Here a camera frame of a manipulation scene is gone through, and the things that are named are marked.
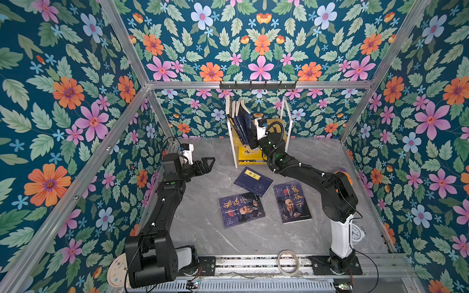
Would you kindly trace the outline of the yellow cartoon cover book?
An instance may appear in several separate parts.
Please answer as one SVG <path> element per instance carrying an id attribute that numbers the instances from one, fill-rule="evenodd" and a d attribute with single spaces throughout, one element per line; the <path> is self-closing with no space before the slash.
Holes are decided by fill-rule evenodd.
<path id="1" fill-rule="evenodd" d="M 250 146 L 240 146 L 238 148 L 239 165 L 259 165 L 266 164 L 267 157 L 259 148 L 251 149 Z"/>

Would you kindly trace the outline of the navy book yellow label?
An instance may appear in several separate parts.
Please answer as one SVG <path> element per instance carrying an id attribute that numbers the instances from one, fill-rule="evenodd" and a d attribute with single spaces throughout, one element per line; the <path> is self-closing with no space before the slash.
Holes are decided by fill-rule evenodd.
<path id="1" fill-rule="evenodd" d="M 238 120 L 238 117 L 237 117 L 237 114 L 236 114 L 236 101 L 235 100 L 232 100 L 231 102 L 231 108 L 230 108 L 230 115 L 232 117 L 232 120 L 233 120 L 233 123 L 234 123 L 234 128 L 235 128 L 235 131 L 239 137 L 239 140 L 241 141 L 241 143 L 243 144 L 244 143 L 244 140 L 243 140 L 243 134 L 241 132 L 241 128 L 240 128 L 240 124 L 239 124 L 239 120 Z"/>

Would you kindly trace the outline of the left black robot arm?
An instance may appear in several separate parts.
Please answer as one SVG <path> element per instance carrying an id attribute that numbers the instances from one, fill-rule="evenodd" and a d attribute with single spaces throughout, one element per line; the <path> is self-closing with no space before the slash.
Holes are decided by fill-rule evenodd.
<path id="1" fill-rule="evenodd" d="M 181 162 L 183 156 L 169 153 L 162 163 L 164 173 L 156 189 L 157 202 L 144 228 L 130 236 L 125 245 L 127 275 L 131 288 L 141 288 L 174 281 L 179 273 L 195 273 L 199 258 L 193 245 L 178 249 L 173 245 L 170 229 L 175 212 L 183 200 L 186 184 L 194 177 L 210 173 L 213 157 L 193 163 Z"/>

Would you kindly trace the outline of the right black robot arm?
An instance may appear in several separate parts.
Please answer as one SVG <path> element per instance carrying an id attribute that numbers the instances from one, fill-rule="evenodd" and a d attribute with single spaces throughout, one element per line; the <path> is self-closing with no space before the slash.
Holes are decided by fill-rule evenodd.
<path id="1" fill-rule="evenodd" d="M 256 118 L 249 129 L 249 145 L 262 151 L 272 172 L 296 179 L 320 193 L 322 210 L 332 228 L 328 265 L 335 274 L 349 272 L 356 262 L 351 228 L 358 204 L 352 179 L 346 172 L 324 172 L 289 155 L 284 132 L 282 123 L 268 124 L 266 118 Z"/>

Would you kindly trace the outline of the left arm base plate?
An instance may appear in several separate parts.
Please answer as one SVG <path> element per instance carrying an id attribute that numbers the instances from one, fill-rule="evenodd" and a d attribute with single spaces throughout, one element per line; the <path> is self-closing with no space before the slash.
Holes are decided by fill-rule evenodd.
<path id="1" fill-rule="evenodd" d="M 199 266 L 197 268 L 196 277 L 213 277 L 216 270 L 215 256 L 199 256 Z"/>

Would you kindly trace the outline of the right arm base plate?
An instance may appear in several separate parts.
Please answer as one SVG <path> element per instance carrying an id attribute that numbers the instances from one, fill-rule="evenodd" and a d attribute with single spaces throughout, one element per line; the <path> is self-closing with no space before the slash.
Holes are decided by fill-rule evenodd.
<path id="1" fill-rule="evenodd" d="M 363 275 L 358 257 L 350 255 L 345 259 L 337 256 L 308 256 L 314 275 Z"/>

